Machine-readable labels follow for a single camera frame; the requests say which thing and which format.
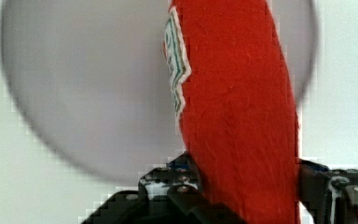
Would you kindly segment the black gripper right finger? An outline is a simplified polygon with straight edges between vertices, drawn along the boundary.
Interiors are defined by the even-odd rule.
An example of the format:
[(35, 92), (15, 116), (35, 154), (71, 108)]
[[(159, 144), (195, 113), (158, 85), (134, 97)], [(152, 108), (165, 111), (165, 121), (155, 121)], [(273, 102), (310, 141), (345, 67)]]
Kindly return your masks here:
[(358, 224), (358, 170), (301, 160), (299, 200), (314, 224)]

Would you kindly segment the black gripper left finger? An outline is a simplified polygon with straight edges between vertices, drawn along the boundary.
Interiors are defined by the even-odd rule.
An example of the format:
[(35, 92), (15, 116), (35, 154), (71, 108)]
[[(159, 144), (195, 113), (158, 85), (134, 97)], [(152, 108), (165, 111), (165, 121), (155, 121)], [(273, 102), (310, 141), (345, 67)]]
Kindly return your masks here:
[(137, 190), (109, 197), (81, 224), (246, 224), (202, 195), (200, 172), (184, 153), (142, 176)]

